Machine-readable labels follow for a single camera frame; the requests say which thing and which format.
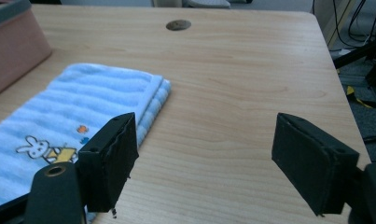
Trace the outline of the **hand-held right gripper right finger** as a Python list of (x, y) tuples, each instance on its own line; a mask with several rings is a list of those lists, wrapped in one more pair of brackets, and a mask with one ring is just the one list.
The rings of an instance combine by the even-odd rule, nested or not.
[(316, 215), (339, 214), (359, 153), (310, 121), (277, 115), (272, 160)]

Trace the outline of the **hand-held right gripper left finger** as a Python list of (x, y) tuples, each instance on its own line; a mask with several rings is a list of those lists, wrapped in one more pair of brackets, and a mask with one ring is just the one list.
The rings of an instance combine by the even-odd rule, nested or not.
[(109, 120), (78, 151), (79, 184), (89, 212), (107, 213), (115, 207), (138, 157), (133, 112)]

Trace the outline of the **light blue striped towel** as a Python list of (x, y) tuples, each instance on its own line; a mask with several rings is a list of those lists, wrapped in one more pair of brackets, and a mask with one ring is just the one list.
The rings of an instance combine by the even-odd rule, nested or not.
[(137, 148), (166, 102), (160, 75), (76, 63), (0, 122), (0, 224), (82, 224), (78, 151), (116, 116), (135, 114)]

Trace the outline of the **black metal stand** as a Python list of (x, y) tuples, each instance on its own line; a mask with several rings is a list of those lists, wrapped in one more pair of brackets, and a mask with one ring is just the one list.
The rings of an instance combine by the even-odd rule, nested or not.
[[(363, 57), (366, 57), (367, 59), (376, 58), (376, 39), (363, 47), (355, 49), (352, 52), (335, 59), (333, 63), (336, 68), (341, 68)], [(372, 69), (366, 75), (366, 81), (370, 86), (376, 87), (376, 64), (373, 65)]]

